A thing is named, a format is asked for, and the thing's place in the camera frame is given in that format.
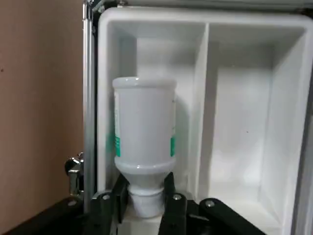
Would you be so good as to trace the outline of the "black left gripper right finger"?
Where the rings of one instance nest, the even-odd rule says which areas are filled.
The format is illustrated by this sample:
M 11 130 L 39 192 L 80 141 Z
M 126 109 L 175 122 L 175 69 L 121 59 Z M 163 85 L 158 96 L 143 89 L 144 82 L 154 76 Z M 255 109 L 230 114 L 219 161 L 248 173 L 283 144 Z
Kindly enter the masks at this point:
M 174 174 L 164 179 L 165 208 L 159 235 L 263 235 L 264 232 L 216 198 L 199 203 L 176 191 Z

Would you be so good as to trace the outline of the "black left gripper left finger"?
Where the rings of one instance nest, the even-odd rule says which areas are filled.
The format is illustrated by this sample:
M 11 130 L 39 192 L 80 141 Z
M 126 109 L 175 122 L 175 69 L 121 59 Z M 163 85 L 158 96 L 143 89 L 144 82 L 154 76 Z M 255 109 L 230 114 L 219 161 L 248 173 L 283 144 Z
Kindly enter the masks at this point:
M 71 196 L 7 231 L 6 235 L 116 235 L 128 204 L 128 181 L 120 174 L 113 189 L 95 194 L 90 211 Z

